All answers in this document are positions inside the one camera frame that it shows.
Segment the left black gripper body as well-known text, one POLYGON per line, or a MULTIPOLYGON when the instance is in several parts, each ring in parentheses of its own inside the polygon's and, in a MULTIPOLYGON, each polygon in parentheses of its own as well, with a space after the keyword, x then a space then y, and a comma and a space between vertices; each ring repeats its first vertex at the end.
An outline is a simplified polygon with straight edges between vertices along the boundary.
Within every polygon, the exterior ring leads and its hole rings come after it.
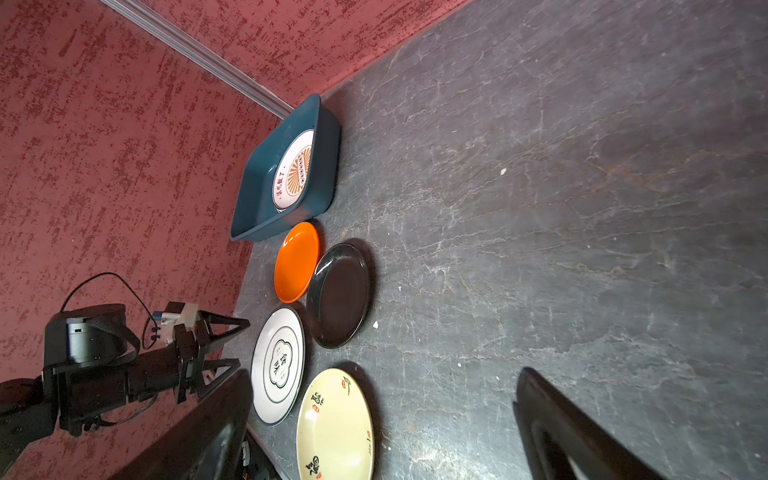
POLYGON ((59 427, 77 437, 115 426, 103 415, 171 391, 191 391, 197 344, 192 329, 174 327, 172 344, 145 353, 126 324, 126 306, 102 304, 56 313, 45 328, 42 382, 59 427))

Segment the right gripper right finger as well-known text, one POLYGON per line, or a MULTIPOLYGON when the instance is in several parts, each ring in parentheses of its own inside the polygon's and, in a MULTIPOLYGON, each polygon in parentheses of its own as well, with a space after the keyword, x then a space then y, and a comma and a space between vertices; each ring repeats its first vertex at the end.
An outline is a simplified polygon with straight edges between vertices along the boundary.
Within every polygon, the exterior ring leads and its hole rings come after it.
POLYGON ((513 411, 534 479, 659 479, 661 475, 600 427, 531 367, 518 376, 513 411))

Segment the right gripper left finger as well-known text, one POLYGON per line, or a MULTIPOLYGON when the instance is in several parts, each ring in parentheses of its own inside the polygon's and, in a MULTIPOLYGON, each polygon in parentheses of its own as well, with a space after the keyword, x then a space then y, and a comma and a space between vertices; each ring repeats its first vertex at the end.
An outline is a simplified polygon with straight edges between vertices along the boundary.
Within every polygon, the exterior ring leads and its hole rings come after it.
POLYGON ((252 400, 250 376, 239 369, 112 477, 236 479, 252 400))

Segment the white plate black flower outline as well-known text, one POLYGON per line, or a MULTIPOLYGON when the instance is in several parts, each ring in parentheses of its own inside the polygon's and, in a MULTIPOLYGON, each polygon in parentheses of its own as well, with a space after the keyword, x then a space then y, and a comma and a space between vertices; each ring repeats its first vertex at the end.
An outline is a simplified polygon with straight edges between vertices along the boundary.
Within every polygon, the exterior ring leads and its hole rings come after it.
POLYGON ((263 325, 253 351, 253 407, 267 425, 282 422, 291 411, 305 366, 306 339, 296 309, 283 306, 263 325))

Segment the pale yellow plate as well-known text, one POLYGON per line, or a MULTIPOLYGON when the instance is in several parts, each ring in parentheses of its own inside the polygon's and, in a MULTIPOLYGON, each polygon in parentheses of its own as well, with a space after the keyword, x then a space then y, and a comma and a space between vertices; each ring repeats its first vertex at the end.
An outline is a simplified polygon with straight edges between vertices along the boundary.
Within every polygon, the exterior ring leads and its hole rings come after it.
POLYGON ((319 373, 300 405, 296 458, 302 479, 373 477, 374 428, 365 395, 338 368, 319 373))

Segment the orange sunburst pattern plate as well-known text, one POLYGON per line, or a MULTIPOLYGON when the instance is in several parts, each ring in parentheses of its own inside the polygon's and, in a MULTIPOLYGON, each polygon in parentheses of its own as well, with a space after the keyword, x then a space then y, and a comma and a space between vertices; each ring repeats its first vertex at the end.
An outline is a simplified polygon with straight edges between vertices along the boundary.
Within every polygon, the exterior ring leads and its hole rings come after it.
POLYGON ((281 158, 272 186, 272 201, 278 211, 294 205, 305 188, 310 161, 314 131, 305 130, 290 144, 281 158))

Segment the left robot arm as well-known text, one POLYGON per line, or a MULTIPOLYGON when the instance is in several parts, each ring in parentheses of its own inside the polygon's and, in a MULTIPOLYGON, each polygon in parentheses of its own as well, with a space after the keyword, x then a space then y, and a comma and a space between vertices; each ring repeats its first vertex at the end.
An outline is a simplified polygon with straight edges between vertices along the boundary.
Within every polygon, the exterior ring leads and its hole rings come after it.
POLYGON ((123 304, 102 304, 55 314, 45 329, 40 376, 1 385, 1 469, 56 428, 74 437, 106 428, 104 414, 130 403, 149 408, 166 391, 177 403, 209 396, 239 367, 210 352, 241 334, 246 319, 203 311, 192 328, 175 325, 164 348, 142 352, 126 324, 123 304))

